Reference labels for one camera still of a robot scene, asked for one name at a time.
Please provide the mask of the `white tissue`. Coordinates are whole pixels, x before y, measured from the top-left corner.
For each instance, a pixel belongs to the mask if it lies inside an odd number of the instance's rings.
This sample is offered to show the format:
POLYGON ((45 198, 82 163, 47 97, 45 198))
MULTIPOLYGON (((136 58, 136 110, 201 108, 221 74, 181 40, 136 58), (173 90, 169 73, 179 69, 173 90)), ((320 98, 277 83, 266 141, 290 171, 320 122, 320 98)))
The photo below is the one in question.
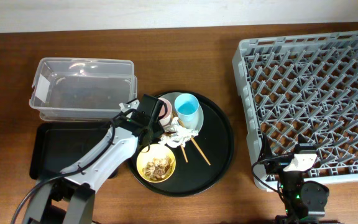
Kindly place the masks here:
POLYGON ((188 129, 180 124, 180 119, 174 117, 170 124, 164 128, 164 133, 160 136, 159 144, 167 145, 171 148, 186 146, 186 142, 198 135, 195 129, 188 129))

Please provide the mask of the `yellow bowl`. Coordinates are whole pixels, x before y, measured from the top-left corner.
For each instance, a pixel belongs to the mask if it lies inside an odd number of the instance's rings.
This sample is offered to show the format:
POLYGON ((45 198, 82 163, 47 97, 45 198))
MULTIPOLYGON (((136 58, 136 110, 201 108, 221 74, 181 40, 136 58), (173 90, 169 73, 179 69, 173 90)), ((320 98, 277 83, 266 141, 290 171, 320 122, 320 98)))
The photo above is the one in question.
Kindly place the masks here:
POLYGON ((136 160, 136 168, 137 168, 139 175, 144 180, 146 180, 147 182, 151 182, 151 183, 160 183, 160 182, 164 182, 167 179, 169 179, 175 171, 176 164, 177 164, 177 161, 176 161, 173 151, 169 147, 167 147, 165 145, 161 145, 161 144, 152 144, 150 146, 143 148, 143 150, 141 150, 141 152, 137 156, 137 160, 136 160), (148 178, 146 178, 146 176, 142 172, 142 169, 145 167, 146 163, 151 161, 153 158, 162 158, 162 157, 166 157, 166 156, 169 156, 173 160, 172 173, 166 179, 160 180, 160 181, 152 181, 152 180, 149 180, 148 178))

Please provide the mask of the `food scraps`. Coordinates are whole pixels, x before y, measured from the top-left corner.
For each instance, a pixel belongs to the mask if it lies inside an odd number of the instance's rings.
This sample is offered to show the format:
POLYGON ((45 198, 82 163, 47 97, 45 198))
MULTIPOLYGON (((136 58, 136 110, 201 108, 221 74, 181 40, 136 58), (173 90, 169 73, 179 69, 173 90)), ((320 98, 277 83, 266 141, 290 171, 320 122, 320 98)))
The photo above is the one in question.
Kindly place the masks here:
POLYGON ((153 158, 146 163, 142 169, 143 174, 152 181, 160 181, 166 179, 173 168, 173 160, 169 157, 153 158))

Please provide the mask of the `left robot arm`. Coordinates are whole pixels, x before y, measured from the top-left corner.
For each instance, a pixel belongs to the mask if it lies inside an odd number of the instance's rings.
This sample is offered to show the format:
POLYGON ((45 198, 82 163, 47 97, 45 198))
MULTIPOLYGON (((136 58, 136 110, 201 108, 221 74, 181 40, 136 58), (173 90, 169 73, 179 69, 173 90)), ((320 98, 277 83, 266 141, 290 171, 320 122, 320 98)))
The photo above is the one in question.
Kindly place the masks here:
POLYGON ((25 208, 23 223, 92 223, 97 191, 126 160, 163 134, 166 103, 144 95, 123 104, 108 121, 105 136, 83 157, 54 177, 41 180, 20 202, 11 222, 25 208))

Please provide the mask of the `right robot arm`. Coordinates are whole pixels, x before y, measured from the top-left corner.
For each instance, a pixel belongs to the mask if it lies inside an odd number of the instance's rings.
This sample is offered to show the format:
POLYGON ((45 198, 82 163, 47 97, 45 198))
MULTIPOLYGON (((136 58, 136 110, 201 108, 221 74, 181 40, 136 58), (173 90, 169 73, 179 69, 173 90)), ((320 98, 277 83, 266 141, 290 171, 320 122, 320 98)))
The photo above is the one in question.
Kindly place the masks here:
POLYGON ((275 223, 318 223, 325 216, 329 189, 303 177, 316 158, 317 147, 303 135, 298 136, 293 152, 280 156, 273 155, 267 135, 262 135, 259 162, 267 174, 278 175, 277 191, 286 210, 285 215, 275 217, 275 223))

